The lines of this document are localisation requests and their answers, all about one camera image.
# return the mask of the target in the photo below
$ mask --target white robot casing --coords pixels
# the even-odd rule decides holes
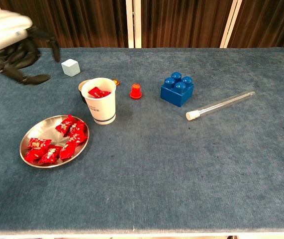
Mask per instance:
[[[0,50],[28,36],[26,29],[32,26],[29,17],[0,10]]]

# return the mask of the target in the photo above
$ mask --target red plastic cup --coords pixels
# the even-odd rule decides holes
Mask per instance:
[[[142,97],[140,84],[134,83],[132,85],[132,90],[131,90],[131,93],[130,93],[130,97],[132,99],[135,99],[135,100],[137,100],[137,99]]]

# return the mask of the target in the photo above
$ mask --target test tube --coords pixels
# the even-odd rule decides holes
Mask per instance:
[[[205,116],[205,115],[210,114],[212,112],[215,112],[215,111],[217,111],[221,108],[224,108],[226,106],[230,106],[233,103],[245,100],[245,99],[247,99],[247,98],[249,98],[249,97],[251,97],[255,94],[256,93],[254,91],[245,91],[241,94],[238,94],[238,95],[223,99],[221,101],[214,102],[214,103],[209,104],[207,106],[201,107],[201,108],[199,108],[195,111],[187,112],[186,118],[188,120],[193,120],[195,118],[198,118],[199,116]]]

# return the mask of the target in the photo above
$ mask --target white cube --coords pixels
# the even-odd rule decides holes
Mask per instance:
[[[75,76],[80,72],[80,67],[77,61],[69,59],[61,63],[64,74]]]

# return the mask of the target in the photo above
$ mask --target brown curtain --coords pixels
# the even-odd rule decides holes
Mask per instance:
[[[284,47],[284,0],[243,0],[228,47]]]
[[[0,7],[29,16],[61,47],[128,47],[124,0],[0,0]]]
[[[142,47],[219,47],[232,0],[142,0]]]

